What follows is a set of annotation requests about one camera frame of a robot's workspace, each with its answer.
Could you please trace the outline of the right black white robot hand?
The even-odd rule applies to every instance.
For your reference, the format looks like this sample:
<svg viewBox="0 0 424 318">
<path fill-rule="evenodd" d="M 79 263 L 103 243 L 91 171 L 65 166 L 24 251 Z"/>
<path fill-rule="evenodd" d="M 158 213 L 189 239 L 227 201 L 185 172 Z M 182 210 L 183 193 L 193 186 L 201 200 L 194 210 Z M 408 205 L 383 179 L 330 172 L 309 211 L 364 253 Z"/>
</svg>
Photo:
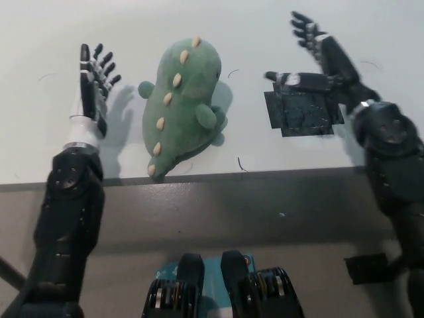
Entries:
<svg viewBox="0 0 424 318">
<path fill-rule="evenodd" d="M 364 85 L 356 67 L 334 36 L 322 31 L 317 22 L 297 11 L 290 23 L 297 43 L 321 68 L 319 73 L 282 73 L 267 71 L 264 77 L 290 91 L 328 93 L 346 107 L 348 114 L 357 107 L 367 107 L 382 98 Z"/>
</svg>

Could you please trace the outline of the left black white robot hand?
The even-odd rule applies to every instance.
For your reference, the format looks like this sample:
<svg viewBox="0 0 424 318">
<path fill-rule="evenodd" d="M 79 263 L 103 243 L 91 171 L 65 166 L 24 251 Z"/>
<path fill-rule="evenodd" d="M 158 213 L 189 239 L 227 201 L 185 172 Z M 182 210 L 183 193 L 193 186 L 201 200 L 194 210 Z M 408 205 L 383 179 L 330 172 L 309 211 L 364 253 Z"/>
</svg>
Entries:
<svg viewBox="0 0 424 318">
<path fill-rule="evenodd" d="M 70 133 L 64 148 L 90 148 L 99 150 L 100 142 L 107 135 L 107 100 L 121 75 L 110 78 L 116 63 L 113 53 L 100 58 L 102 43 L 91 50 L 81 45 L 79 59 L 79 83 L 71 107 Z"/>
</svg>

